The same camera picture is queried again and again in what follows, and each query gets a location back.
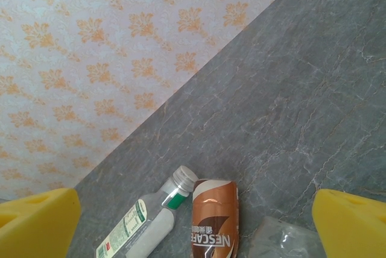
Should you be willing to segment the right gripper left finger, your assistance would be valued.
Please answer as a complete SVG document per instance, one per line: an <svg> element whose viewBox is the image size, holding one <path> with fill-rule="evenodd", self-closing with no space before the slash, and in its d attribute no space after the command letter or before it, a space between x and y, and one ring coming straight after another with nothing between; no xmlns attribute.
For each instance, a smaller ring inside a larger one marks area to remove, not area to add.
<svg viewBox="0 0 386 258"><path fill-rule="evenodd" d="M1 257L66 257L80 215L73 188L1 203Z"/></svg>

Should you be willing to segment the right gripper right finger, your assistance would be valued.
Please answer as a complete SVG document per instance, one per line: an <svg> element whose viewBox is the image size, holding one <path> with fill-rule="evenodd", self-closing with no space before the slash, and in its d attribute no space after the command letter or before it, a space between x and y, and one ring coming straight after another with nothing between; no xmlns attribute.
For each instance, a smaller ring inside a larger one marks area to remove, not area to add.
<svg viewBox="0 0 386 258"><path fill-rule="evenodd" d="M320 189L312 218L328 257L385 257L385 203Z"/></svg>

